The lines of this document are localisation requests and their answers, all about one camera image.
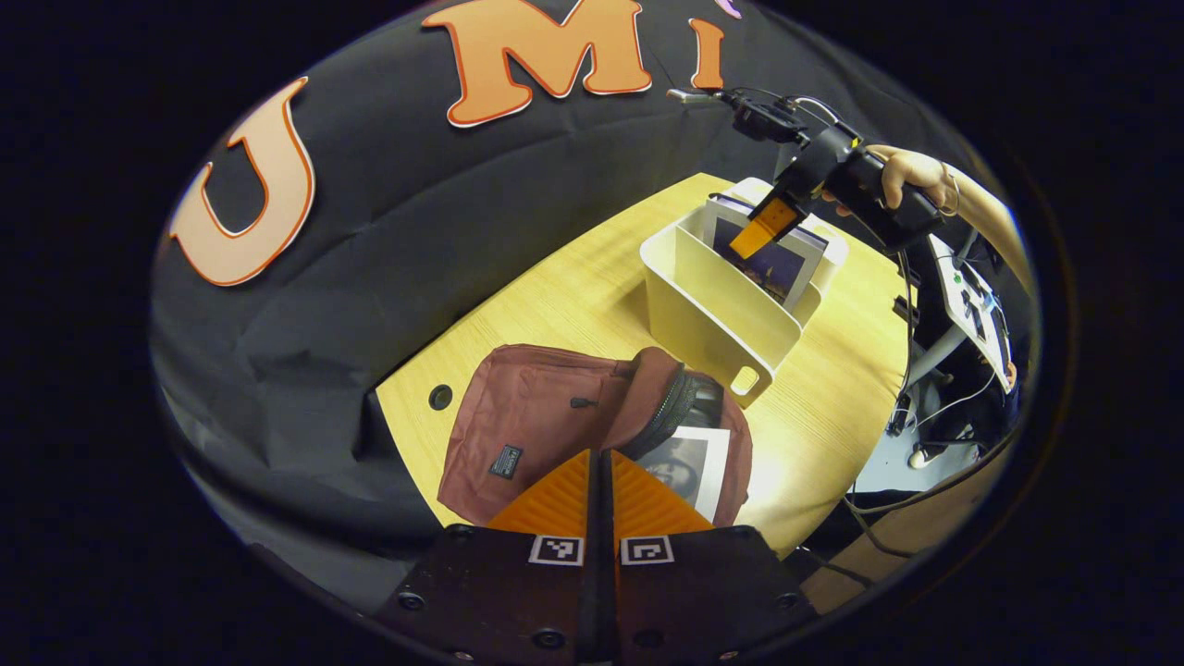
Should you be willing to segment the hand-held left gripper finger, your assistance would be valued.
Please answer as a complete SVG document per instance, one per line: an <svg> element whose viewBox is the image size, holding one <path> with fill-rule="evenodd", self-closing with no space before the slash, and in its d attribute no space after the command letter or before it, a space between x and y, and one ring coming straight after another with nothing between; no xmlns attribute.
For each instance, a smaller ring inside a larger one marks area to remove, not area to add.
<svg viewBox="0 0 1184 666"><path fill-rule="evenodd" d="M440 662L581 662L601 638L600 473L579 452L485 526L452 525L377 623Z"/></svg>
<svg viewBox="0 0 1184 666"><path fill-rule="evenodd" d="M759 662L817 620L757 527L716 527L620 452L605 452L601 468L613 661Z"/></svg>

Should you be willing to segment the blue book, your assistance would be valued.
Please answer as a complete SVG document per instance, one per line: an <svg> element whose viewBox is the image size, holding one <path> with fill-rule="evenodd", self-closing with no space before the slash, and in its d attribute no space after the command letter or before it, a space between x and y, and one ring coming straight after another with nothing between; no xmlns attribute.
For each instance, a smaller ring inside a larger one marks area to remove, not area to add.
<svg viewBox="0 0 1184 666"><path fill-rule="evenodd" d="M747 214L751 210L747 203L713 193L704 201L702 239L723 261L761 287L783 309L794 309L805 286L815 278L829 241L799 225L781 241L758 249L745 260L731 243L748 228Z"/></svg>

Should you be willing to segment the cream plastic bookshelf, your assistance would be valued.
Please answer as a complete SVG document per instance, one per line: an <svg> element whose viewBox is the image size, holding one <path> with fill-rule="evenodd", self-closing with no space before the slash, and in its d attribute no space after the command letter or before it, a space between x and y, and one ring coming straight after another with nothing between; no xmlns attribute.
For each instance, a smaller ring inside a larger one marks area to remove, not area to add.
<svg viewBox="0 0 1184 666"><path fill-rule="evenodd" d="M646 273L648 329L673 357L728 389L748 408L772 388L777 374L803 340L850 248L837 228L815 214L800 231L824 241L825 248L794 306L787 309L712 246L719 220L726 216L716 196L745 205L772 188L757 178L732 184L697 174L686 179L697 187L686 214L643 241L639 257Z"/></svg>

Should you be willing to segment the white portrait book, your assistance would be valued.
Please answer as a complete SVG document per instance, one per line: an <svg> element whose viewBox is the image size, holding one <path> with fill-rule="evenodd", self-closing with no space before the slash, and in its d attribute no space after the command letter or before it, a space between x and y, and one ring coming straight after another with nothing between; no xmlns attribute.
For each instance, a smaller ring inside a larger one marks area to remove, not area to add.
<svg viewBox="0 0 1184 666"><path fill-rule="evenodd" d="M680 425L673 436L637 463L704 519L718 523L723 505L723 479L729 431L721 427Z"/></svg>

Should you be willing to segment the maroon schoolbag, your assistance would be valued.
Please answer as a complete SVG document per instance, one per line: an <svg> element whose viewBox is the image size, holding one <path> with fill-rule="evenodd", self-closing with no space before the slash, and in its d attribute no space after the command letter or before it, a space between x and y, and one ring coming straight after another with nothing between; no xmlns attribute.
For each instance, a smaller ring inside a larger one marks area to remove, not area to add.
<svg viewBox="0 0 1184 666"><path fill-rule="evenodd" d="M680 425L729 431L723 505L716 527L747 499L753 444L744 409L708 374L659 347L630 360L506 345L472 374L448 444L438 500L475 525L579 452L637 460Z"/></svg>

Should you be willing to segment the white electronics panel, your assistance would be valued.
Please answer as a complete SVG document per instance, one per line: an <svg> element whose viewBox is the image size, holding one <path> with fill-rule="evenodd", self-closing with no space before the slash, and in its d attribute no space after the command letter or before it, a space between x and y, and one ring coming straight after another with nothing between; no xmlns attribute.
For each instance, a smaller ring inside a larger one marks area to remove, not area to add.
<svg viewBox="0 0 1184 666"><path fill-rule="evenodd" d="M935 235L929 235L927 241L937 265L938 283L942 287L944 321L950 325L920 358L921 370L935 369L961 342L969 341L987 361L1008 393L1012 388L1009 372L1012 353L1005 315L993 288L963 254L955 252Z"/></svg>

